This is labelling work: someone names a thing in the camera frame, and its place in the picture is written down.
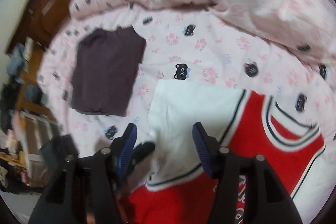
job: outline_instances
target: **screw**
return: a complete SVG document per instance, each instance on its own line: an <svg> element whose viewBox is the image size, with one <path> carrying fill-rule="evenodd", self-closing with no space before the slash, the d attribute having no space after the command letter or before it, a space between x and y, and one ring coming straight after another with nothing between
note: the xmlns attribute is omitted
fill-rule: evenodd
<svg viewBox="0 0 336 224"><path fill-rule="evenodd" d="M105 148L103 148L100 152L101 152L103 155L106 155L106 154L108 154L108 153L111 152L111 149L108 148L108 147L105 147Z"/></svg>
<svg viewBox="0 0 336 224"><path fill-rule="evenodd" d="M260 154L256 155L255 158L256 158L258 161L263 161L263 160L265 160L265 157L264 157L263 155L260 155Z"/></svg>
<svg viewBox="0 0 336 224"><path fill-rule="evenodd" d="M70 162L70 161L72 161L73 159L74 159L73 155L68 155L68 156L65 157L65 161L66 161L66 162Z"/></svg>
<svg viewBox="0 0 336 224"><path fill-rule="evenodd" d="M230 150L225 147L225 146L222 146L220 149L219 149L219 152L223 153L223 154L227 154L230 152Z"/></svg>

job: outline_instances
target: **black stripe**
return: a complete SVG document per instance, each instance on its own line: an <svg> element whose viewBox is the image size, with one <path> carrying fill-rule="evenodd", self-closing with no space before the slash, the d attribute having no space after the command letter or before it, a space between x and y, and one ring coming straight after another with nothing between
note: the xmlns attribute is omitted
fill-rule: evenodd
<svg viewBox="0 0 336 224"><path fill-rule="evenodd" d="M282 110L280 107L279 107L279 105L278 105L278 103L277 102L275 102L275 106L276 106L276 108L283 114L283 115L285 115L287 118L289 118L290 120L292 120L293 122L295 122L297 125L299 125L299 126L302 126L302 127L305 127L305 128L313 128L313 127L315 127L316 126L316 124L314 124L314 125L308 125L308 124L304 124L304 123L300 123L298 120L296 120L295 118L293 118L291 115L289 115L287 112L285 112L284 110Z"/></svg>
<svg viewBox="0 0 336 224"><path fill-rule="evenodd" d="M312 165L313 165L313 163L314 163L314 161L319 157L319 156L321 156L321 154L324 152L324 150L326 149L326 147L324 147L324 149L321 151L321 153L320 154L318 154L316 157L315 157L315 159L313 160L313 162L311 163L311 165L309 166L309 168L308 168L308 170L307 170L307 173L304 175L304 177L303 177L303 179L302 179L302 181L300 182L300 185L299 185L299 187L296 189L296 191L295 191L295 194L293 195L293 197L292 197L292 199L294 199L295 198L295 195L297 194L297 192L299 191L299 189L300 189L300 187L301 187L301 185L302 185L302 183L303 183L303 181L305 180L305 178L307 177L307 175L308 175L308 172L310 171L310 168L312 167Z"/></svg>
<svg viewBox="0 0 336 224"><path fill-rule="evenodd" d="M243 93L241 94L240 99L239 99L239 102L238 102L238 104L237 104L237 106L236 106L235 113L234 113L234 115L233 115L233 117L232 117L232 119L231 119L231 121L230 121L228 127L227 127L226 130L224 131L223 136L221 137L221 139L220 139L220 141L219 141L220 144L223 142L223 140L224 140L224 138L226 137L227 133L229 132L229 130L230 130L230 128L231 128L233 122L235 121L236 116L237 116L237 113L238 113L238 110L239 110L240 105L241 105L241 102L242 102L243 98L245 97L245 94L246 94L246 90L243 90ZM169 179L169 180L166 180L166 181L163 181L163 182L159 182L159 183L155 183L155 184L149 184L149 183L147 183L147 185L148 185L148 186L158 186L158 185L161 185L161 184L165 184L165 183L168 183L168 182L172 182L172 181L175 181L175 180L182 179L182 178L184 178L184 177L187 177L187 176L191 175L193 172L195 172L195 171L196 171L198 168L200 168L201 166L202 166L201 164L198 164L198 165L196 165L196 167L194 167L193 169L191 169L188 173L185 173L185 174L183 174L183 175L180 175L180 176L178 176L178 177L176 177L176 178Z"/></svg>
<svg viewBox="0 0 336 224"><path fill-rule="evenodd" d="M307 139L305 140L302 140L302 141L298 141L297 143L292 143L292 144L288 144L288 143L285 143L283 142L282 140L280 140L273 132L271 126L269 125L269 120L268 120L268 114L269 114L269 110L271 108L271 104L272 104L272 99L273 97L271 96L270 100L269 100L269 104L268 104L268 108L267 108L267 112L266 112L266 124L267 124L267 127L268 127L268 130L269 132L271 133L271 135L273 136L273 138L275 138L279 143L281 143L282 145L284 146L290 146L290 147L295 147L295 146L299 146L305 142L307 142L309 139L311 139L312 137L314 137L316 135L316 133L318 133L320 131L320 127L317 128L317 130L310 136L308 137Z"/></svg>

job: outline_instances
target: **bed sheet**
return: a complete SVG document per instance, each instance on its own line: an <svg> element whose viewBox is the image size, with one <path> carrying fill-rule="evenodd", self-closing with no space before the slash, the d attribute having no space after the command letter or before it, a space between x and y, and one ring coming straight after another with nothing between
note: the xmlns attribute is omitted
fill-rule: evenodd
<svg viewBox="0 0 336 224"><path fill-rule="evenodd" d="M70 81L78 42L95 28L115 30L130 25L146 39L147 46L126 116L84 115L71 109ZM191 25L192 35L185 36ZM316 187L306 193L316 198L307 201L303 194L294 200L304 223L309 223L335 186L335 96L318 72L302 65L282 45L238 30L207 10L149 11L134 5L132 9L121 7L82 21L71 20L45 54L38 82L49 96L62 133L72 135L84 157L110 145L105 131L111 126L117 128L115 137L119 137L128 123L134 123L138 128L137 144L150 139L147 115L157 82L176 78L181 64L188 67L187 81L273 95L279 106L298 121L320 124L326 151L316 165L319 180L312 182ZM300 93L307 97L302 112L296 110Z"/></svg>

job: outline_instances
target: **dark purple folded shirt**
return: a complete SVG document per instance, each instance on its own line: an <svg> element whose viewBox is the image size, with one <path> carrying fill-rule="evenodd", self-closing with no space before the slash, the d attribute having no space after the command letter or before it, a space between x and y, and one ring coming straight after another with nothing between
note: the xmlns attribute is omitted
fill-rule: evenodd
<svg viewBox="0 0 336 224"><path fill-rule="evenodd" d="M146 40L133 27L95 30L78 46L71 107L84 114L124 116Z"/></svg>

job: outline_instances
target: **wooden headboard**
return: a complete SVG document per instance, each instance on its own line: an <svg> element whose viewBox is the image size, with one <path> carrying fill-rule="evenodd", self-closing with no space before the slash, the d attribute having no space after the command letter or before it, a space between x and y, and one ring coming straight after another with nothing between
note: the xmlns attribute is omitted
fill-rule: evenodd
<svg viewBox="0 0 336 224"><path fill-rule="evenodd" d="M31 37L48 47L52 38L69 18L70 1L29 0L6 53L11 53L16 44L25 43L26 37Z"/></svg>

